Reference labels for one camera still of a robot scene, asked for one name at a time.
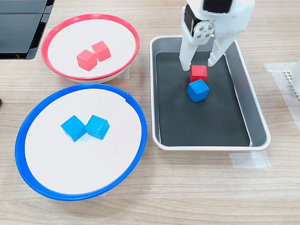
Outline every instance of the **blue wooden cube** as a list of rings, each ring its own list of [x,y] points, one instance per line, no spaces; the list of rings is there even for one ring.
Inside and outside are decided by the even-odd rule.
[[[89,135],[103,140],[109,129],[109,124],[107,120],[92,115],[84,129]]]
[[[74,141],[76,142],[82,135],[86,132],[84,130],[84,123],[81,122],[76,116],[72,116],[66,122],[61,125],[61,128],[64,132]]]
[[[208,96],[210,88],[203,80],[197,80],[191,82],[187,88],[187,94],[193,100],[193,102],[199,102]]]

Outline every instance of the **white bowl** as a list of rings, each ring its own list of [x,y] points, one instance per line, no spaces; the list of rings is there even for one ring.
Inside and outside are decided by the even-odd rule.
[[[92,45],[104,41],[111,57],[97,62],[91,70],[78,66],[77,55],[83,50],[93,52]],[[55,73],[79,83],[103,83],[126,69],[136,57],[140,39],[127,21],[104,14],[80,15],[57,25],[45,37],[42,57]]]

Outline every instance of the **red rim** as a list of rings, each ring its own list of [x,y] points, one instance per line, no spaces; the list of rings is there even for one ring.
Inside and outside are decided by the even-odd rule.
[[[114,21],[117,22],[121,25],[123,25],[124,27],[126,27],[134,36],[135,38],[135,52],[133,54],[133,56],[131,57],[131,59],[129,60],[129,62],[127,62],[124,66],[122,66],[121,68],[106,74],[106,75],[102,75],[102,76],[95,76],[95,77],[76,77],[76,76],[69,76],[66,74],[63,74],[62,72],[58,71],[56,68],[54,68],[54,66],[51,64],[51,62],[49,61],[48,58],[48,48],[49,48],[49,44],[51,43],[52,39],[54,38],[54,36],[60,32],[62,29],[64,29],[65,27],[73,24],[73,23],[77,23],[80,21],[84,21],[84,20],[94,20],[94,19],[102,19],[102,20],[110,20],[110,21]],[[104,79],[110,76],[113,76],[117,73],[119,73],[120,71],[122,71],[123,69],[125,69],[136,57],[137,52],[139,51],[140,48],[140,38],[139,35],[137,33],[137,31],[135,30],[135,28],[128,23],[127,21],[113,16],[113,15],[105,15],[105,14],[86,14],[86,15],[80,15],[80,16],[76,16],[73,18],[70,18],[68,20],[65,20],[63,22],[61,22],[60,24],[58,24],[56,27],[54,27],[49,33],[48,35],[45,37],[43,44],[42,44],[42,57],[43,60],[45,62],[45,64],[55,73],[64,76],[66,78],[70,78],[70,79],[74,79],[74,80],[83,80],[83,81],[94,81],[94,80],[100,80],[100,79]]]

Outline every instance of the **blue rim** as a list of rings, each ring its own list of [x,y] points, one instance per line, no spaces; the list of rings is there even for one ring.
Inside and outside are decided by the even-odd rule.
[[[115,92],[115,93],[121,95],[123,98],[125,98],[126,102],[135,109],[135,111],[137,112],[137,114],[140,118],[141,126],[142,126],[141,143],[140,143],[140,147],[137,151],[137,154],[136,154],[134,160],[132,161],[132,163],[130,164],[130,166],[127,168],[127,170],[121,176],[119,176],[112,183],[108,184],[107,186],[105,186],[101,189],[98,189],[98,190],[95,190],[92,192],[88,192],[88,193],[75,194],[75,195],[62,194],[62,193],[55,192],[55,191],[52,191],[52,190],[44,187],[32,175],[32,173],[30,172],[29,167],[27,165],[26,158],[25,158],[25,140],[26,140],[26,135],[27,135],[29,127],[33,123],[34,119],[43,111],[43,109],[45,109],[51,102],[55,101],[56,99],[58,99],[60,97],[66,95],[66,94],[69,94],[71,92],[83,90],[83,89],[109,90],[109,91]],[[38,104],[29,113],[29,115],[23,122],[23,124],[20,128],[20,131],[18,133],[18,136],[17,136],[17,140],[15,143],[15,161],[16,161],[18,170],[19,170],[21,176],[23,177],[23,179],[25,180],[25,182],[32,189],[37,191],[38,193],[40,193],[46,197],[56,199],[56,200],[63,200],[63,201],[84,200],[84,199],[88,199],[88,198],[92,198],[92,197],[101,195],[101,194],[109,191],[110,189],[114,188],[118,184],[120,184],[131,173],[131,171],[134,169],[134,167],[137,165],[138,161],[140,160],[142,153],[145,149],[146,140],[147,140],[146,118],[145,118],[145,115],[144,115],[141,107],[134,100],[134,98],[131,97],[131,95],[129,95],[128,93],[124,92],[123,90],[121,90],[119,88],[116,88],[116,87],[113,87],[110,85],[106,85],[106,84],[91,84],[91,83],[90,84],[79,84],[79,85],[75,85],[75,86],[71,86],[71,87],[62,89],[62,90],[50,95],[49,97],[44,99],[40,104]]]

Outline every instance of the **table surface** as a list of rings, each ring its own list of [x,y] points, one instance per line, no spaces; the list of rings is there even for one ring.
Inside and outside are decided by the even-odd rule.
[[[183,0],[56,0],[44,36],[58,23],[87,13],[124,18],[141,48],[130,79],[108,84],[129,92],[148,124],[145,152],[133,172],[107,193],[60,202],[33,191],[15,164],[15,140],[30,111],[44,98],[76,84],[52,72],[40,49],[33,60],[0,61],[0,224],[2,225],[298,225],[300,133],[264,63],[300,58],[300,1],[257,0],[239,44],[272,143],[268,169],[233,169],[228,153],[167,153],[151,140],[149,42],[181,34]]]

